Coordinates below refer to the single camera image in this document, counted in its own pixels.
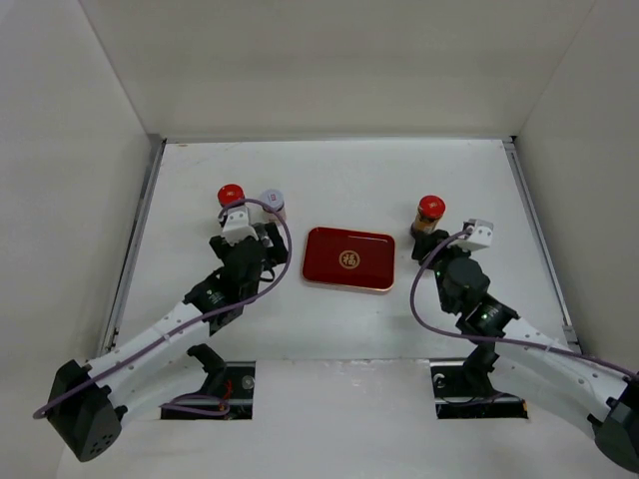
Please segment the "dark sauce jar red lid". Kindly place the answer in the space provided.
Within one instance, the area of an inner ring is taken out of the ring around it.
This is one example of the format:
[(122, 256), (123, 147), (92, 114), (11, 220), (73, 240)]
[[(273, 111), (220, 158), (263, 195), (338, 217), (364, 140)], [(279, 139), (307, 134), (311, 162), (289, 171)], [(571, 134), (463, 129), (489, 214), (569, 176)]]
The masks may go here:
[(240, 185), (223, 185), (217, 193), (217, 198), (222, 211), (218, 215), (218, 220), (222, 223), (226, 219), (226, 207), (245, 198), (245, 192)]

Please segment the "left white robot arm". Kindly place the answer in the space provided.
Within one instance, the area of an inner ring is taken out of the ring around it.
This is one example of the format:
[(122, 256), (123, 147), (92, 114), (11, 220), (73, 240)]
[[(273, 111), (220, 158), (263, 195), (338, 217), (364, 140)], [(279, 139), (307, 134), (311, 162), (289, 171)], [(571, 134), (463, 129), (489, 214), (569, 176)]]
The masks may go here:
[(76, 459), (88, 462), (150, 410), (178, 409), (189, 396), (219, 394), (226, 364), (210, 348), (210, 337), (283, 279), (277, 266), (290, 265), (288, 226), (268, 223), (264, 232), (235, 245), (211, 238), (222, 267), (133, 339), (86, 364), (63, 364), (35, 418), (47, 419)]

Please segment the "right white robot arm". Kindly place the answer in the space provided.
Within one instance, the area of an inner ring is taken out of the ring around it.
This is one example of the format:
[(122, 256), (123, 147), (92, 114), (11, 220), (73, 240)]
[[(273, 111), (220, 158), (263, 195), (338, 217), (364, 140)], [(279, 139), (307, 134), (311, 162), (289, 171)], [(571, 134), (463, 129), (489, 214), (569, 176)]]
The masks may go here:
[(453, 235), (415, 232), (411, 253), (431, 270), (442, 311), (455, 331), (416, 321), (430, 332), (467, 340), (475, 348), (463, 363), (463, 383), (482, 395), (492, 388), (533, 402), (592, 439), (611, 462), (638, 471), (638, 375), (575, 352), (548, 337), (492, 296), (490, 280), (471, 254), (487, 248), (492, 231), (467, 222)]

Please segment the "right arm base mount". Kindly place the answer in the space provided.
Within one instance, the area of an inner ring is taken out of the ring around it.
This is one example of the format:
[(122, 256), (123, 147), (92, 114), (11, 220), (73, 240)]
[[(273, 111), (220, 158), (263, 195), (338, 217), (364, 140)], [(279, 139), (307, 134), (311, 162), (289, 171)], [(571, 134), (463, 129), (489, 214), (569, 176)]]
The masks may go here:
[(527, 419), (526, 402), (496, 390), (489, 375), (498, 355), (477, 346), (465, 359), (438, 359), (429, 363), (435, 402), (440, 420)]

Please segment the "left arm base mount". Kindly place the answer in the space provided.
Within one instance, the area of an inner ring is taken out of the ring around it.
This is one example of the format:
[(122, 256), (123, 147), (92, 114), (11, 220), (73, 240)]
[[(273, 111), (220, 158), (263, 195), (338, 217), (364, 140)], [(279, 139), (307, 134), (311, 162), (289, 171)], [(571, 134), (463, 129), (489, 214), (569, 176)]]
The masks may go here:
[(194, 391), (180, 394), (161, 407), (162, 420), (251, 420), (253, 418), (257, 365), (226, 362), (208, 345), (187, 351), (198, 361), (205, 377)]

